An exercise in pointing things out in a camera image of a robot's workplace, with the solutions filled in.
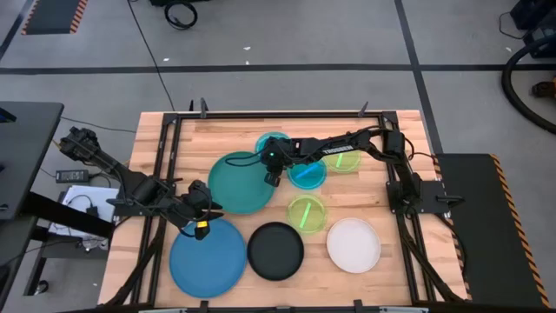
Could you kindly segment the person's shoe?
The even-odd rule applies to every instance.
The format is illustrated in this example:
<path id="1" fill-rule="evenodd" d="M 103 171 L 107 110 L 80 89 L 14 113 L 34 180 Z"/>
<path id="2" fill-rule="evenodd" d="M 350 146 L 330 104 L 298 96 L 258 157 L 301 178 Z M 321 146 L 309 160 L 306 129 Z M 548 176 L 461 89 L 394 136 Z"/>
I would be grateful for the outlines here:
<path id="1" fill-rule="evenodd" d="M 531 95 L 536 98 L 556 98 L 556 77 L 551 81 L 536 83 L 531 88 Z"/>

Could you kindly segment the black desk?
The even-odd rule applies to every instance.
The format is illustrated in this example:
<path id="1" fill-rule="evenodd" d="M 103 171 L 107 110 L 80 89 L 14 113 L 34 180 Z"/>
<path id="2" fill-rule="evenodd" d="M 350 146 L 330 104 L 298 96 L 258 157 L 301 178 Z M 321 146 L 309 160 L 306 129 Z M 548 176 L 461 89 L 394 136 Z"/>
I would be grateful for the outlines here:
<path id="1" fill-rule="evenodd" d="M 0 307 L 40 218 L 102 237 L 114 229 L 31 190 L 63 109 L 62 103 L 0 101 Z"/>

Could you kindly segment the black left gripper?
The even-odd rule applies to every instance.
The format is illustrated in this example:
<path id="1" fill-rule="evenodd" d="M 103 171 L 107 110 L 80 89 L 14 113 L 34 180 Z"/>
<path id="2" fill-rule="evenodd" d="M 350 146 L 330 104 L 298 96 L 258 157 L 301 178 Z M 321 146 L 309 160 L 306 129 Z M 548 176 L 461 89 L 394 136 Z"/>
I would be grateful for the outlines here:
<path id="1" fill-rule="evenodd" d="M 193 181 L 188 187 L 186 196 L 188 205 L 195 211 L 195 220 L 208 220 L 209 217 L 223 217 L 224 213 L 212 212 L 211 210 L 221 210 L 219 203 L 212 202 L 210 190 L 206 184 L 200 180 Z"/>

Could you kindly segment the large black hazard-striped mat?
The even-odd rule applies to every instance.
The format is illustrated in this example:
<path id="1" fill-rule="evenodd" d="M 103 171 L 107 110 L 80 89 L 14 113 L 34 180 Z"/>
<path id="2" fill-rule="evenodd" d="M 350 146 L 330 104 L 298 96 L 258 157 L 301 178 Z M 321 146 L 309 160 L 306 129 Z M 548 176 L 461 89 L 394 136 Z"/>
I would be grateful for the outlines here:
<path id="1" fill-rule="evenodd" d="M 452 209 L 451 220 L 465 249 L 465 282 L 472 303 L 521 312 L 550 308 L 498 157 L 436 158 L 447 194 L 464 198 Z"/>

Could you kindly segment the white plastic plate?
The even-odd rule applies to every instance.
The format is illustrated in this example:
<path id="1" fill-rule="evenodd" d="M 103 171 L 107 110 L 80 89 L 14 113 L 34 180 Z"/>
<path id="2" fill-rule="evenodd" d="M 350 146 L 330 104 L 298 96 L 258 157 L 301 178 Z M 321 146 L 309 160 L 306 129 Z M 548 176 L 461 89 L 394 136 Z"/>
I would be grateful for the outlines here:
<path id="1" fill-rule="evenodd" d="M 359 218 L 344 218 L 328 231 L 327 251 L 341 270 L 361 274 L 371 270 L 381 256 L 381 241 L 374 228 Z"/>

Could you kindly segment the black aluminium table frame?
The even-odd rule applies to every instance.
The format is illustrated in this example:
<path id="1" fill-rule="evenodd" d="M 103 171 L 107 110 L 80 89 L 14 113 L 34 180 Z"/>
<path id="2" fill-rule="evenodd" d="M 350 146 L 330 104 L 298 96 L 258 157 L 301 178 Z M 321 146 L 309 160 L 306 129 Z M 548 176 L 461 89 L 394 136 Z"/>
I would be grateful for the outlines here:
<path id="1" fill-rule="evenodd" d="M 426 180 L 438 178 L 440 169 L 430 158 L 431 138 L 417 110 L 377 111 L 359 115 L 354 110 L 304 111 L 212 111 L 206 118 L 186 114 L 180 129 L 170 129 L 161 139 L 163 115 L 144 112 L 140 116 L 131 154 L 130 167 L 151 174 L 172 172 L 177 189 L 185 192 L 195 179 L 206 180 L 213 164 L 234 151 L 251 151 L 256 140 L 271 131 L 291 137 L 326 138 L 342 135 L 369 125 L 398 126 L 412 142 L 416 155 L 412 168 Z M 154 305 L 185 313 L 205 309 L 256 313 L 300 313 L 348 309 L 361 301 L 365 310 L 375 306 L 404 306 L 411 302 L 399 231 L 388 207 L 384 163 L 369 156 L 348 174 L 333 173 L 315 191 L 327 210 L 327 223 L 356 217 L 369 223 L 381 240 L 378 263 L 362 274 L 340 270 L 329 258 L 327 232 L 305 235 L 305 257 L 296 274 L 281 282 L 270 282 L 246 269 L 237 285 L 222 296 L 203 301 L 180 291 L 169 270 L 169 252 L 177 236 L 174 227 L 166 229 L 158 277 L 145 274 L 141 297 L 149 298 L 149 287 L 156 287 Z"/>

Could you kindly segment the small clear blue plate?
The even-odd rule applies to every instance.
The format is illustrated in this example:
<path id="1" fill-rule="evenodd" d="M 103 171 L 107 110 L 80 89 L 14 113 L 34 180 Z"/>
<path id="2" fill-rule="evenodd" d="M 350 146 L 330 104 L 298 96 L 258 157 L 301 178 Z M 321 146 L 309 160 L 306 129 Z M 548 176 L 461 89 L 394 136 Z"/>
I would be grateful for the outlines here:
<path id="1" fill-rule="evenodd" d="M 287 170 L 289 181 L 302 190 L 319 188 L 327 178 L 327 167 L 323 161 L 296 164 Z"/>
<path id="2" fill-rule="evenodd" d="M 282 132 L 276 132 L 276 131 L 267 132 L 267 133 L 263 134 L 262 136 L 260 136 L 258 138 L 258 140 L 256 141 L 256 143 L 255 143 L 255 153 L 260 152 L 264 148 L 267 140 L 270 137 L 289 139 L 289 136 L 285 133 L 282 133 Z"/>

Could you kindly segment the small black hazard-striped mat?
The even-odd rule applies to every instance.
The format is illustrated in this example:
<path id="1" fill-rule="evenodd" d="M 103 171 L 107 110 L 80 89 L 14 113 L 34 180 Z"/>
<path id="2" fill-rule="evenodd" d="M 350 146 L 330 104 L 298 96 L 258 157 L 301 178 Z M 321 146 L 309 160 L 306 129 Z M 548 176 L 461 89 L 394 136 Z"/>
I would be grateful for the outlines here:
<path id="1" fill-rule="evenodd" d="M 88 0 L 36 0 L 22 27 L 22 35 L 75 34 Z"/>

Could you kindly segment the large teal plastic plate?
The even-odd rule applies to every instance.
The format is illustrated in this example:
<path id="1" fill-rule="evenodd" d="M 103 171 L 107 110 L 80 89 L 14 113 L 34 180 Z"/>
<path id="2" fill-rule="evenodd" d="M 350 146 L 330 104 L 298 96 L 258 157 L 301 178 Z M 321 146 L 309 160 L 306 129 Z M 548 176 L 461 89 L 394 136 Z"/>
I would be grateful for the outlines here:
<path id="1" fill-rule="evenodd" d="M 208 175 L 213 201 L 227 213 L 254 214 L 275 193 L 275 187 L 264 182 L 266 174 L 260 157 L 253 152 L 236 151 L 221 157 Z"/>

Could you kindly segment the black plastic plate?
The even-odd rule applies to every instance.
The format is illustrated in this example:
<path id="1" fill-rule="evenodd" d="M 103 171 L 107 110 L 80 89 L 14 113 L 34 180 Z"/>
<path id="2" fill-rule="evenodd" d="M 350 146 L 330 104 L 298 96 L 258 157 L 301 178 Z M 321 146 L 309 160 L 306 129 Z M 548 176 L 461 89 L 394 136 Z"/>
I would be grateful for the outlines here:
<path id="1" fill-rule="evenodd" d="M 282 281 L 301 267 L 304 244 L 291 226 L 280 222 L 265 223 L 249 238 L 247 257 L 258 276 L 269 281 Z"/>

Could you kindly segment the black equipment box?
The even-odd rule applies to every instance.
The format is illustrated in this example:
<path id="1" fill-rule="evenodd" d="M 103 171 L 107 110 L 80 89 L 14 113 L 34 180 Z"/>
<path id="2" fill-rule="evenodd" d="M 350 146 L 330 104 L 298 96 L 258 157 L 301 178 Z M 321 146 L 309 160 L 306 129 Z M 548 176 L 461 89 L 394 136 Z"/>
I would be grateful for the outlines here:
<path id="1" fill-rule="evenodd" d="M 510 16 L 516 28 L 526 32 L 526 45 L 556 35 L 556 0 L 519 0 Z"/>

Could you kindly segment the small clear green plate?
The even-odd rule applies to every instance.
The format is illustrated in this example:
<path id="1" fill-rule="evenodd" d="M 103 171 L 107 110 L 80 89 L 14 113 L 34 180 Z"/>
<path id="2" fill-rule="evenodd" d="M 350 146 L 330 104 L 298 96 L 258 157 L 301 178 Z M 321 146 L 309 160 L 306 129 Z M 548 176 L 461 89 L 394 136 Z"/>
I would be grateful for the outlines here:
<path id="1" fill-rule="evenodd" d="M 361 153 L 358 150 L 343 152 L 323 157 L 327 168 L 336 173 L 351 173 L 356 171 L 361 163 Z"/>
<path id="2" fill-rule="evenodd" d="M 324 229 L 327 210 L 319 197 L 309 194 L 300 195 L 288 205 L 287 219 L 298 232 L 312 234 Z"/>

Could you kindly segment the white paper sheet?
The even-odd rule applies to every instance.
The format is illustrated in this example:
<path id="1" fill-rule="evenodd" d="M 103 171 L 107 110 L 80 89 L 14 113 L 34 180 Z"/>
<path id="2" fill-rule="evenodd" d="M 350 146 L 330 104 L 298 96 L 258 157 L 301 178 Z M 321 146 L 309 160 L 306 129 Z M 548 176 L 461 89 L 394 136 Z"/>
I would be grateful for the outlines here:
<path id="1" fill-rule="evenodd" d="M 117 194 L 118 189 L 116 188 L 73 185 L 66 192 L 62 204 L 83 213 L 94 212 L 90 208 L 96 208 L 96 217 L 112 223 L 115 207 L 107 200 L 116 198 Z M 49 232 L 60 236 L 81 237 L 86 240 L 96 237 L 96 235 L 71 229 L 58 223 L 52 223 L 49 226 Z"/>

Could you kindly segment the large blue plastic plate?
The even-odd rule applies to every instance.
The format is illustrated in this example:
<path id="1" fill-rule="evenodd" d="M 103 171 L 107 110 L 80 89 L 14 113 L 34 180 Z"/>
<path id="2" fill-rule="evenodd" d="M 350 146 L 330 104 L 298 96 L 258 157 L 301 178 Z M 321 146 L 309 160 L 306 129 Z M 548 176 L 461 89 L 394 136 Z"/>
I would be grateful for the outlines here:
<path id="1" fill-rule="evenodd" d="M 213 298 L 242 277 L 247 247 L 240 231 L 229 221 L 216 219 L 201 240 L 178 234 L 169 252 L 169 271 L 177 287 L 197 298 Z"/>

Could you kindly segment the black power adapter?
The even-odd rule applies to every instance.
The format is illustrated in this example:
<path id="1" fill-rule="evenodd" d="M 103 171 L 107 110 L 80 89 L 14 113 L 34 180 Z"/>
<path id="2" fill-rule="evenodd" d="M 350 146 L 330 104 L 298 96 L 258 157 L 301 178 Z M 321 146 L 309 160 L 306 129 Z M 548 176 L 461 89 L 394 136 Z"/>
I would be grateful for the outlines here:
<path id="1" fill-rule="evenodd" d="M 57 170 L 55 179 L 57 183 L 87 183 L 89 172 L 87 170 Z"/>

